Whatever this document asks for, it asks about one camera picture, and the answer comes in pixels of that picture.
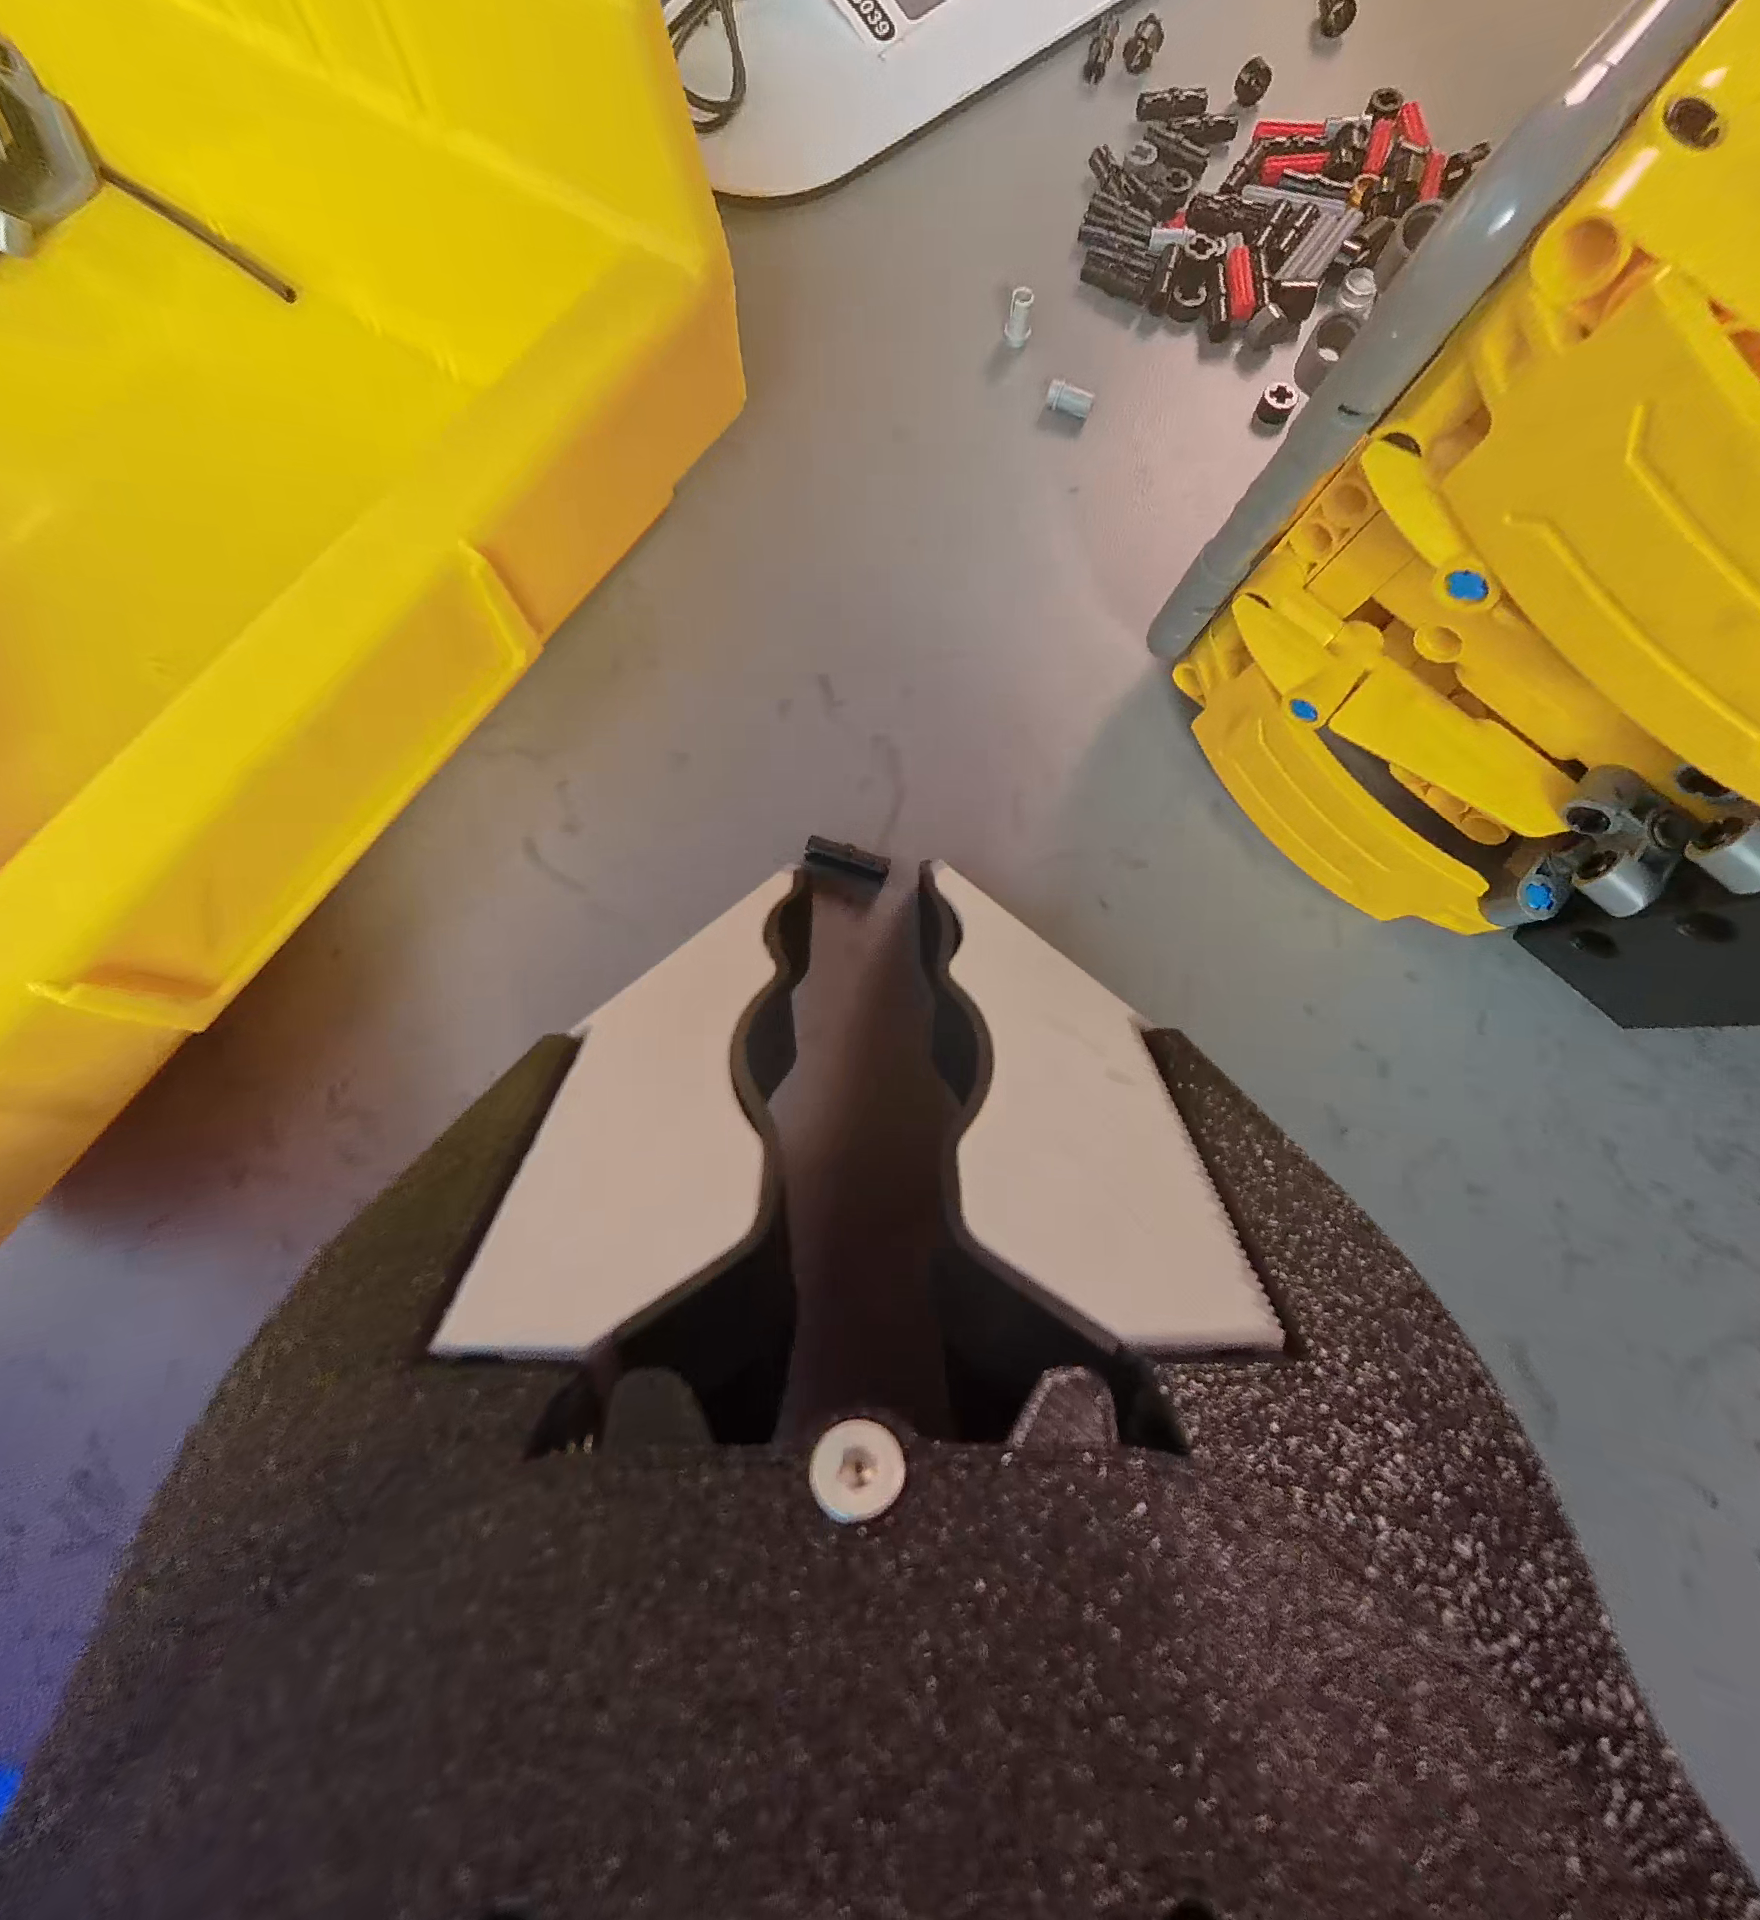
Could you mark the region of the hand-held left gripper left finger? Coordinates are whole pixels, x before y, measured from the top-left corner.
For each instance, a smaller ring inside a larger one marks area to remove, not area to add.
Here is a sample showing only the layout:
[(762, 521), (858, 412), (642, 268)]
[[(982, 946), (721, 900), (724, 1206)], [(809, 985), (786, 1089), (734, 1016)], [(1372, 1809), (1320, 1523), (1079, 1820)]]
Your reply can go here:
[(772, 1091), (795, 1065), (813, 886), (786, 864), (595, 1006), (430, 1337), (435, 1359), (564, 1359), (602, 1393), (676, 1373), (775, 1406), (798, 1288)]

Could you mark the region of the pile of small lego pins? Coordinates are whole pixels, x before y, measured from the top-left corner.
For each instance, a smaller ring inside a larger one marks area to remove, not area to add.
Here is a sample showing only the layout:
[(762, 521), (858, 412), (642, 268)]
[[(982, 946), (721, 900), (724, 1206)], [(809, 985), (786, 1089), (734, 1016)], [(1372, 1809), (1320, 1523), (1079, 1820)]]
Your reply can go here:
[(1163, 44), (1150, 5), (1093, 16), (1085, 84), (1120, 67), (1136, 99), (1131, 132), (1085, 160), (1079, 286), (1266, 372), (1250, 430), (1277, 442), (1396, 268), (1488, 166), (1491, 142), (1446, 146), (1396, 84), (1354, 111), (1279, 116), (1262, 57), (1239, 64), (1222, 101), (1205, 84), (1150, 84)]

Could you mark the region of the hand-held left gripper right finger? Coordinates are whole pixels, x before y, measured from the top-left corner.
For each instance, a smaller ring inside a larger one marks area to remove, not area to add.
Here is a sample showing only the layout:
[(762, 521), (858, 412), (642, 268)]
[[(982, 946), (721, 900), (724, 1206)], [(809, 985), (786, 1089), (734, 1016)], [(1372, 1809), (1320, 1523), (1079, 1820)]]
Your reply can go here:
[(942, 860), (916, 939), (953, 1105), (932, 1279), (950, 1402), (1023, 1406), (1079, 1368), (1160, 1406), (1160, 1365), (1286, 1358), (1144, 1016)]

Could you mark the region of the yellow plastic bin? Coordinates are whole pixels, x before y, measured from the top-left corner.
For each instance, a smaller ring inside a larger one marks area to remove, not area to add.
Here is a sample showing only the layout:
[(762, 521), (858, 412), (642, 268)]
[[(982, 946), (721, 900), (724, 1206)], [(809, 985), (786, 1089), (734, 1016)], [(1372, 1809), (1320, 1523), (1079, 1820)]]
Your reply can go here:
[(741, 402), (658, 3), (0, 3), (0, 1240)]

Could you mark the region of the yellow lego robot model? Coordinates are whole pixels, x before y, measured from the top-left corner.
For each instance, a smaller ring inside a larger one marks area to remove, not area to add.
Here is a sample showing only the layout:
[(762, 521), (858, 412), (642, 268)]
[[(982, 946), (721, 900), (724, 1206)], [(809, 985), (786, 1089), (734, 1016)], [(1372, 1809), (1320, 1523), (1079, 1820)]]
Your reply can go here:
[(1627, 3), (1396, 268), (1150, 631), (1358, 914), (1760, 1027), (1760, 3)]

